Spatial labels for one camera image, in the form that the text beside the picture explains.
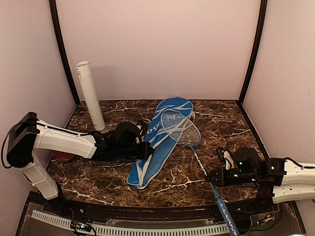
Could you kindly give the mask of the blue racket bag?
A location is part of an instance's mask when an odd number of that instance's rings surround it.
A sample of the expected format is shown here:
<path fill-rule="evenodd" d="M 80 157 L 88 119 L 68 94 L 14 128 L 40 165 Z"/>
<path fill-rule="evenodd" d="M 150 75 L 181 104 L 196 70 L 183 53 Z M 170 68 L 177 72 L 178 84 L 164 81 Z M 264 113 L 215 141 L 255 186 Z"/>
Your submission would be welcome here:
<path fill-rule="evenodd" d="M 134 162 L 126 180 L 131 187 L 146 188 L 150 181 L 161 171 L 177 145 L 176 141 L 168 136 L 161 125 L 161 115 L 165 111 L 174 111 L 187 118 L 194 116 L 193 103 L 186 98 L 167 98 L 158 104 L 144 139 L 144 141 L 150 143 L 154 153 L 147 160 L 137 159 Z"/>

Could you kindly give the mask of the blue badminton racket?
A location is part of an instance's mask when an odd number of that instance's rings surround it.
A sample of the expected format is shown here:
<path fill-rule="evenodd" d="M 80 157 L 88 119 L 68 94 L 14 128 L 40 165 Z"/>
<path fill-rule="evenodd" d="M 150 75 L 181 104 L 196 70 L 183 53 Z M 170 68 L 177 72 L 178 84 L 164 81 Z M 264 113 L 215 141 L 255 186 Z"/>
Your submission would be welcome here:
<path fill-rule="evenodd" d="M 160 117 L 160 122 L 164 131 L 170 138 L 183 146 L 191 148 L 205 177 L 208 177 L 208 174 L 195 151 L 195 147 L 201 142 L 201 134 L 195 124 L 189 118 L 174 111 L 163 112 Z M 209 183 L 209 185 L 214 193 L 217 206 L 230 231 L 230 234 L 233 236 L 239 236 L 239 230 L 237 229 L 224 200 L 221 198 L 213 184 Z"/>

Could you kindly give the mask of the white shuttlecock tube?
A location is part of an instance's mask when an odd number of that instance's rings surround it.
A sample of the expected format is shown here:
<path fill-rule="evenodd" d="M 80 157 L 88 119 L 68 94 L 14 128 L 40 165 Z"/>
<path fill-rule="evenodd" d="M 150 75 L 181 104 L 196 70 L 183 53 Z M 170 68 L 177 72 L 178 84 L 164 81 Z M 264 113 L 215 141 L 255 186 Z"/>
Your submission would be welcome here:
<path fill-rule="evenodd" d="M 105 128 L 105 122 L 92 77 L 90 62 L 81 61 L 75 67 L 92 124 L 96 131 L 101 131 Z"/>

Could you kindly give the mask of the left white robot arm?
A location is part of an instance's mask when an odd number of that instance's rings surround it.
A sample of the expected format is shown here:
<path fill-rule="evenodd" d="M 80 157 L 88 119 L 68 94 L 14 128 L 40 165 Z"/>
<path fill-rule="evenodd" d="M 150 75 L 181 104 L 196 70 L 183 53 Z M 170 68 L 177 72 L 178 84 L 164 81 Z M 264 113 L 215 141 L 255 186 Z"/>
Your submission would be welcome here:
<path fill-rule="evenodd" d="M 4 168 L 19 169 L 41 195 L 50 200 L 58 214 L 69 211 L 69 202 L 57 182 L 47 173 L 35 154 L 35 149 L 47 149 L 77 155 L 93 161 L 111 161 L 116 158 L 147 160 L 154 151 L 143 141 L 146 124 L 121 122 L 115 130 L 101 133 L 75 132 L 53 126 L 27 113 L 7 132 L 1 146 L 0 158 Z"/>

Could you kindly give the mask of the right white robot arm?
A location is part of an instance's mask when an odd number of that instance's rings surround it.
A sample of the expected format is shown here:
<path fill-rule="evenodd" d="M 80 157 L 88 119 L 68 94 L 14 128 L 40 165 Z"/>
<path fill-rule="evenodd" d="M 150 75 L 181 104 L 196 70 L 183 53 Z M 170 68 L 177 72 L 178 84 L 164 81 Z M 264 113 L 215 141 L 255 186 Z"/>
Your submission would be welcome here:
<path fill-rule="evenodd" d="M 214 186 L 224 187 L 253 183 L 255 213 L 262 213 L 270 203 L 310 200 L 315 197 L 314 164 L 298 163 L 290 157 L 263 160 L 254 148 L 243 147 L 231 152 L 222 147 L 216 154 L 225 166 L 207 173 Z"/>

